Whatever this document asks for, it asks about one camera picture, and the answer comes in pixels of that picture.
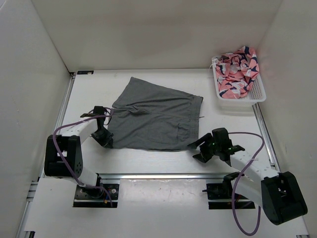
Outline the grey shorts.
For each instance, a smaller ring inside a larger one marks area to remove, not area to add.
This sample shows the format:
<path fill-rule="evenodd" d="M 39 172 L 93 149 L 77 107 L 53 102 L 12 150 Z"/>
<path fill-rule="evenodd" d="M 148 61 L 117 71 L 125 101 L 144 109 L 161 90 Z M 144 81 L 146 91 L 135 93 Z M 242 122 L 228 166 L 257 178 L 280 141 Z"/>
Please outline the grey shorts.
<path fill-rule="evenodd" d="M 199 138 L 203 97 L 131 77 L 113 103 L 115 149 L 181 151 Z"/>

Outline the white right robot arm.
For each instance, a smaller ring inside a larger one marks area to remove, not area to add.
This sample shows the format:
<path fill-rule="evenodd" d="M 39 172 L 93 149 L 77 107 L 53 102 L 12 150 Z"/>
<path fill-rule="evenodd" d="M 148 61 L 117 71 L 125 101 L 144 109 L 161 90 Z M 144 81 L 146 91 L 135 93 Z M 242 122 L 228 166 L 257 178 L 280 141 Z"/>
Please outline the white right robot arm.
<path fill-rule="evenodd" d="M 257 204 L 274 225 L 280 225 L 308 212 L 308 207 L 296 177 L 291 172 L 279 172 L 266 166 L 256 156 L 250 156 L 245 148 L 233 145 L 225 128 L 214 129 L 188 145 L 198 148 L 193 157 L 206 163 L 213 156 L 236 169 L 223 177 L 222 188 L 213 191 L 225 195 L 235 205 L 236 195 L 241 195 Z"/>

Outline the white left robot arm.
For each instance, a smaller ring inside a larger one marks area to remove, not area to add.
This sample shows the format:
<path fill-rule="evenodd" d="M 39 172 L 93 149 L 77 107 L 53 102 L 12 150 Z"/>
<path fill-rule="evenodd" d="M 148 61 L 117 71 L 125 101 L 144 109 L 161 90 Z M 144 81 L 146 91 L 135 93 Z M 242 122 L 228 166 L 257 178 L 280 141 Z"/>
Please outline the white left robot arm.
<path fill-rule="evenodd" d="M 47 139 L 44 173 L 46 176 L 68 179 L 87 188 L 92 198 L 103 195 L 99 174 L 83 164 L 82 144 L 89 137 L 101 147 L 113 147 L 113 134 L 105 126 L 109 115 L 83 114 L 81 121 L 57 128 Z"/>

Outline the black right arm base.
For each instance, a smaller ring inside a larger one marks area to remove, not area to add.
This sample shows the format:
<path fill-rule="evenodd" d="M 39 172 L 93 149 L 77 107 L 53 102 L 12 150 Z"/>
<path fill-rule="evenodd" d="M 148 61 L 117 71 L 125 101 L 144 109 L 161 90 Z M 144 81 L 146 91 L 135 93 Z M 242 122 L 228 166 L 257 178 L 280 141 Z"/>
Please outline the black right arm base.
<path fill-rule="evenodd" d="M 231 210 L 232 209 L 232 181 L 238 177 L 238 172 L 225 175 L 222 182 L 211 182 L 206 184 L 202 190 L 207 194 L 209 210 Z M 235 194 L 233 199 L 236 209 L 255 209 L 254 202 L 246 197 Z"/>

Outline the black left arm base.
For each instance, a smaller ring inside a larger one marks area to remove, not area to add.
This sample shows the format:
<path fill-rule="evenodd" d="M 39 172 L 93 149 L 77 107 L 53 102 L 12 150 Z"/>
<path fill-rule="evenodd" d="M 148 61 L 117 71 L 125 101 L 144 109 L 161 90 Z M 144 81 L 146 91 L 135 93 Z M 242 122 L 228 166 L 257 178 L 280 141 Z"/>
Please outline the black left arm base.
<path fill-rule="evenodd" d="M 77 208 L 117 208 L 119 197 L 118 183 L 104 183 L 98 174 L 97 186 L 104 189 L 86 188 L 76 184 L 73 207 Z"/>

